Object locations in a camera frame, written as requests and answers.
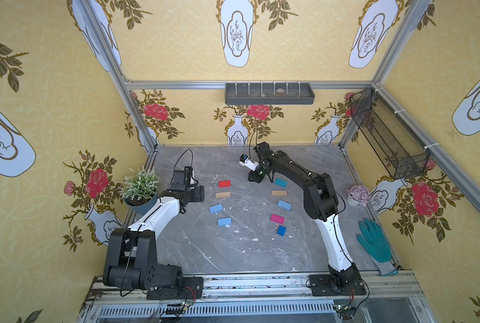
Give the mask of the teal rectangular block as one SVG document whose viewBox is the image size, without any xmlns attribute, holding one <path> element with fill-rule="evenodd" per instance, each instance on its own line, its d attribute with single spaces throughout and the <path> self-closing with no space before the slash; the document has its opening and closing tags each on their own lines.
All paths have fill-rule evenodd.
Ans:
<svg viewBox="0 0 480 323">
<path fill-rule="evenodd" d="M 277 178 L 274 183 L 280 187 L 287 187 L 288 182 L 282 179 Z"/>
</svg>

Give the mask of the natural wood block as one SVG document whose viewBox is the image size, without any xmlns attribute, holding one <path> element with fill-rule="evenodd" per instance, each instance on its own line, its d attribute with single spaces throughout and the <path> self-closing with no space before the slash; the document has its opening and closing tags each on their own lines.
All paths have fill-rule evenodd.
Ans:
<svg viewBox="0 0 480 323">
<path fill-rule="evenodd" d="M 287 196 L 287 194 L 288 194 L 287 191 L 281 191 L 281 190 L 272 191 L 272 196 Z"/>
<path fill-rule="evenodd" d="M 217 192 L 215 194 L 215 197 L 217 199 L 227 199 L 227 198 L 230 198 L 231 197 L 231 192 L 230 191 L 226 191 L 226 192 Z"/>
</svg>

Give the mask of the red rectangular block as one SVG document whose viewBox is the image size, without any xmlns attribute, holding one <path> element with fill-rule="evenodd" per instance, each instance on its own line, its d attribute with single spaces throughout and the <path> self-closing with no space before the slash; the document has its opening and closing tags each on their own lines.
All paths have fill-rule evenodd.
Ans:
<svg viewBox="0 0 480 323">
<path fill-rule="evenodd" d="M 226 187 L 231 187 L 231 181 L 230 180 L 222 180 L 218 182 L 220 188 L 226 188 Z"/>
</svg>

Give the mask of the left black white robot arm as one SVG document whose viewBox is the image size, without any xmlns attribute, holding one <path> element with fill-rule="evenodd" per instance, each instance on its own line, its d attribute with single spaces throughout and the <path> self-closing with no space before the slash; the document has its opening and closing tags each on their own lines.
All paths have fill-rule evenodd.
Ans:
<svg viewBox="0 0 480 323">
<path fill-rule="evenodd" d="M 113 230 L 103 269 L 103 284 L 131 292 L 141 289 L 179 295 L 183 290 L 183 273 L 179 266 L 158 261 L 156 239 L 176 216 L 185 213 L 189 203 L 205 200 L 203 186 L 183 191 L 166 190 L 136 223 Z"/>
</svg>

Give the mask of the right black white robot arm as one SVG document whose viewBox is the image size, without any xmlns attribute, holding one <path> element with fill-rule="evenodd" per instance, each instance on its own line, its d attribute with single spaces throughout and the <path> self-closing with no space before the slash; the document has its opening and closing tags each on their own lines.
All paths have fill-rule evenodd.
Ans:
<svg viewBox="0 0 480 323">
<path fill-rule="evenodd" d="M 344 242 L 338 215 L 339 196 L 331 176 L 306 169 L 282 151 L 273 152 L 267 143 L 255 146 L 258 161 L 246 154 L 239 163 L 250 169 L 248 181 L 261 183 L 264 178 L 281 174 L 303 191 L 306 214 L 315 221 L 327 250 L 331 280 L 340 290 L 346 290 L 360 278 L 360 273 Z"/>
</svg>

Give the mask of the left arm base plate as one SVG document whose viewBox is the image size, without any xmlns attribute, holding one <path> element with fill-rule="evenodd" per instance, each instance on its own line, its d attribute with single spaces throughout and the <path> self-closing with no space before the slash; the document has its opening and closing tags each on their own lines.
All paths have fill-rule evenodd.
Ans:
<svg viewBox="0 0 480 323">
<path fill-rule="evenodd" d="M 148 290 L 147 300 L 199 300 L 204 289 L 203 277 L 179 277 L 171 286 L 155 285 Z"/>
</svg>

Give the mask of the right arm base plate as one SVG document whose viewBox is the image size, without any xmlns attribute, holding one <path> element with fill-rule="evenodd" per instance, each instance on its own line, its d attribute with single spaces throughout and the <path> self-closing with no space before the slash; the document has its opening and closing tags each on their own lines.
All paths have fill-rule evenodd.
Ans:
<svg viewBox="0 0 480 323">
<path fill-rule="evenodd" d="M 315 297 L 319 296 L 366 296 L 365 283 L 360 277 L 342 280 L 333 275 L 310 275 L 305 284 Z"/>
</svg>

